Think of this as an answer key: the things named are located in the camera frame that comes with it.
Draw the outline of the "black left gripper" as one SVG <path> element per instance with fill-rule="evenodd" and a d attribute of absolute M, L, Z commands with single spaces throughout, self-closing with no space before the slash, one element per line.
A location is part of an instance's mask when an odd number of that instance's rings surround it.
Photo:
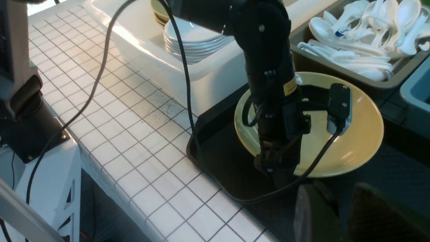
<path fill-rule="evenodd" d="M 311 117 L 294 105 L 273 109 L 260 105 L 256 110 L 260 151 L 254 166 L 279 189 L 290 189 L 308 175 L 295 176 L 301 159 L 302 136 L 310 133 Z"/>

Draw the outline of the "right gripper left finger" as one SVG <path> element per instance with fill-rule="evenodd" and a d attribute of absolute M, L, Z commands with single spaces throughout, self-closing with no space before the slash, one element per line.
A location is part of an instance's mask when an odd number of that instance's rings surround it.
<path fill-rule="evenodd" d="M 323 183 L 300 185 L 293 222 L 296 242 L 345 242 L 338 202 Z"/>

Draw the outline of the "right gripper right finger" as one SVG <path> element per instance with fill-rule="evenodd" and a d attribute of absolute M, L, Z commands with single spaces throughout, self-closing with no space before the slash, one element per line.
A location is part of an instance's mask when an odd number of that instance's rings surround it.
<path fill-rule="evenodd" d="M 354 242 L 428 242 L 429 225 L 428 218 L 371 185 L 355 185 L 348 219 Z"/>

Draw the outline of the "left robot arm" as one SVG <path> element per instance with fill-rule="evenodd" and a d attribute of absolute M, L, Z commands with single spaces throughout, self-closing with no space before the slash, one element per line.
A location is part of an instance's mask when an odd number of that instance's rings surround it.
<path fill-rule="evenodd" d="M 242 111 L 246 127 L 258 127 L 255 165 L 265 174 L 293 178 L 301 141 L 310 133 L 290 52 L 291 20 L 278 0 L 167 0 L 168 14 L 226 36 L 243 50 L 250 96 Z"/>

